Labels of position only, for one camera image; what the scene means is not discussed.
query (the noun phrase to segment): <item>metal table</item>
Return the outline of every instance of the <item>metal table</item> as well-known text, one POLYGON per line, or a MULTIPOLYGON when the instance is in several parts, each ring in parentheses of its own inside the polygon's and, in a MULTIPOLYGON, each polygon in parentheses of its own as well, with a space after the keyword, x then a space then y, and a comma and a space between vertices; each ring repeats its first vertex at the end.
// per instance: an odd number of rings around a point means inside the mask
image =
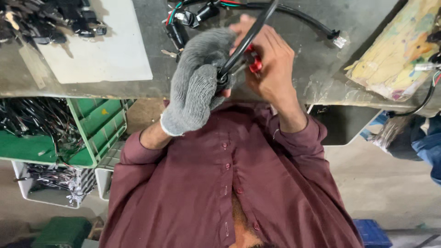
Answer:
MULTIPOLYGON (((406 102, 394 102, 366 91, 348 80, 344 73, 347 65, 357 60, 382 29, 405 4, 405 0, 282 0, 281 3, 298 8, 317 18, 332 29, 342 30, 341 36, 348 42, 338 49, 322 34, 301 21, 281 13, 269 20, 278 33, 296 51, 292 83, 298 97, 305 103, 325 105, 371 106, 381 109, 405 110, 417 106, 427 94, 429 82, 421 86, 414 97, 406 102)), ((165 25, 170 7, 165 0, 133 0, 142 38, 153 72, 153 80, 126 82, 99 82, 60 84, 51 72, 46 86, 39 89, 24 61, 17 44, 0 48, 0 96, 61 96, 90 98, 153 98, 168 97, 170 80, 176 69, 175 60, 161 53, 161 49, 174 51, 166 35, 165 25)), ((194 5, 197 10, 203 4, 194 5)), ((204 23, 199 30, 190 30, 190 37, 213 26, 227 26, 237 22, 241 13, 256 16, 260 11, 221 10, 220 15, 204 23)), ((427 110, 441 108, 441 89, 435 90, 427 110)), ((232 91, 232 99, 259 100, 239 76, 232 91)))

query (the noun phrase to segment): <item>shirt sleeve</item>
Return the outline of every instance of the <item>shirt sleeve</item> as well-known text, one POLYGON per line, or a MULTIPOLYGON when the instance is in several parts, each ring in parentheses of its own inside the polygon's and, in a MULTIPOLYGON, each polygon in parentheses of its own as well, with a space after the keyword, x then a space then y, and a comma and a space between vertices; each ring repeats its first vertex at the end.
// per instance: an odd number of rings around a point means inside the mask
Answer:
POLYGON ((283 146, 288 159, 310 182, 316 184, 332 199, 342 204, 341 196, 325 160, 325 150, 320 142, 326 137, 326 127, 310 115, 308 124, 296 133, 280 131, 279 117, 270 121, 274 140, 283 146))
MULTIPOLYGON (((156 169, 158 160, 164 149, 151 150, 143 147, 139 141, 141 132, 132 134, 121 150, 120 162, 115 165, 110 199, 108 221, 102 237, 110 237, 123 212, 124 206, 133 190, 147 182, 156 169)), ((100 239, 100 247, 104 247, 106 238, 100 239)))

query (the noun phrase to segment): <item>maroon shirt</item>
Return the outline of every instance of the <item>maroon shirt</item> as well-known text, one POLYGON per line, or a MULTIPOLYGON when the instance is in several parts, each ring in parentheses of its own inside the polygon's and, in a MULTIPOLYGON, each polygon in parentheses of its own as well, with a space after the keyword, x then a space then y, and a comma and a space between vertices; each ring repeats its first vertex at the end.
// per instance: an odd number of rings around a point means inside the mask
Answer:
POLYGON ((115 166, 100 247, 228 247, 232 189, 263 242, 362 247, 324 159, 326 128, 310 116, 300 132, 278 128, 267 104, 226 104, 164 150, 132 134, 115 166))

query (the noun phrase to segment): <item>red tool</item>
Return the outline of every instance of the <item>red tool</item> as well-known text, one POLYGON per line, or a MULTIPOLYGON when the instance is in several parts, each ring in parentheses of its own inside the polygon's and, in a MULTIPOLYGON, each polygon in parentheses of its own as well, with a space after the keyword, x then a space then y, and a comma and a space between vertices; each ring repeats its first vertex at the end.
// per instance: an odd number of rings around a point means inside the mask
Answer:
POLYGON ((250 44, 245 50, 245 59, 248 62, 248 67, 252 73, 258 73, 262 69, 262 59, 254 49, 253 44, 250 44))
POLYGON ((262 59, 254 49, 253 44, 250 44, 243 53, 244 60, 240 63, 237 69, 233 70, 233 75, 245 69, 246 66, 252 73, 258 74, 262 69, 262 59))

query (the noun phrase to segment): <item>gray knit glove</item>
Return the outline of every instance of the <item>gray knit glove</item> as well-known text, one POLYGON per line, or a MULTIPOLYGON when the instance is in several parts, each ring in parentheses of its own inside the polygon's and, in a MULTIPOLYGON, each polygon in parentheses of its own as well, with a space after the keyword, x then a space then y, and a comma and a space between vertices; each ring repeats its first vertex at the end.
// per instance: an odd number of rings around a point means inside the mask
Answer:
MULTIPOLYGON (((217 68, 229 57, 235 33, 228 28, 210 29, 198 34, 185 46, 172 78, 170 104, 161 115, 161 127, 168 135, 180 136, 202 128, 210 110, 224 101, 216 96, 217 68)), ((235 79, 229 77, 223 89, 235 79)))

